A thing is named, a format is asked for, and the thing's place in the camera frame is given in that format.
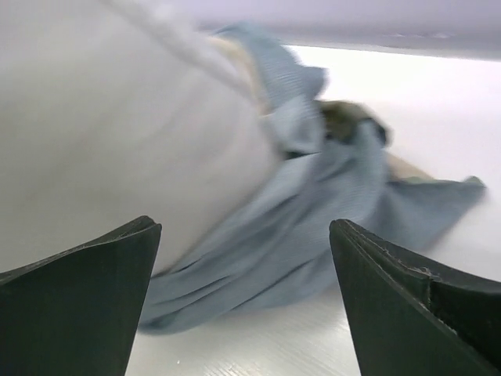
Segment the blue-grey pillowcase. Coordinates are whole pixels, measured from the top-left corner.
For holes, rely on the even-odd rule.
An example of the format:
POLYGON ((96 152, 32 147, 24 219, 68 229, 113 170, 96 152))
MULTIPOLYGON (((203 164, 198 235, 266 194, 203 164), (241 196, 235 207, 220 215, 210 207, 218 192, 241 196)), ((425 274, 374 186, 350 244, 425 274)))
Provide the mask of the blue-grey pillowcase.
POLYGON ((300 64, 247 23, 219 35, 255 58, 271 110, 264 125, 285 160, 249 203, 171 270, 152 277, 141 331, 179 333, 232 311, 318 294, 336 279, 328 230, 335 219, 420 251, 483 196, 485 185, 475 177, 398 177, 385 152, 388 131, 378 118, 354 103, 316 100, 323 69, 300 64))

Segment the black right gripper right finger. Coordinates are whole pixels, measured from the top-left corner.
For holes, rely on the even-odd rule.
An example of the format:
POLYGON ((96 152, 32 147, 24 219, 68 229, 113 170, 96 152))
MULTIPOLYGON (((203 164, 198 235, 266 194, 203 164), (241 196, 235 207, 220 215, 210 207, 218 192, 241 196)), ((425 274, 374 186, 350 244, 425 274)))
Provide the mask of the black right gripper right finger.
POLYGON ((496 376, 500 285, 348 220, 330 245, 363 376, 496 376))

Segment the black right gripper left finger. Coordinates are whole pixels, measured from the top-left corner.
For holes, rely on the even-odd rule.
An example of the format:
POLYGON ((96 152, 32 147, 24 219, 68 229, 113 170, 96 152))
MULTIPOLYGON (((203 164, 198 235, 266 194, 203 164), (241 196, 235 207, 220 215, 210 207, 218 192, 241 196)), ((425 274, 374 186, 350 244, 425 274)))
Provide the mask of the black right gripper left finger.
POLYGON ((1 373, 123 375, 161 225, 141 216, 1 275, 1 373))

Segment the cream white pillow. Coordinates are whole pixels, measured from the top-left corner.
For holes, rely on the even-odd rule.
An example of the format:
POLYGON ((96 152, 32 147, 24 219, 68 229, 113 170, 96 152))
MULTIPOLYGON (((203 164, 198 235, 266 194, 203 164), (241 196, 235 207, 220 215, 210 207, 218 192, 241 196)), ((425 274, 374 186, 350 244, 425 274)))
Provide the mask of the cream white pillow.
POLYGON ((140 215, 171 267, 282 156, 250 55, 168 1, 1 4, 1 268, 140 215))

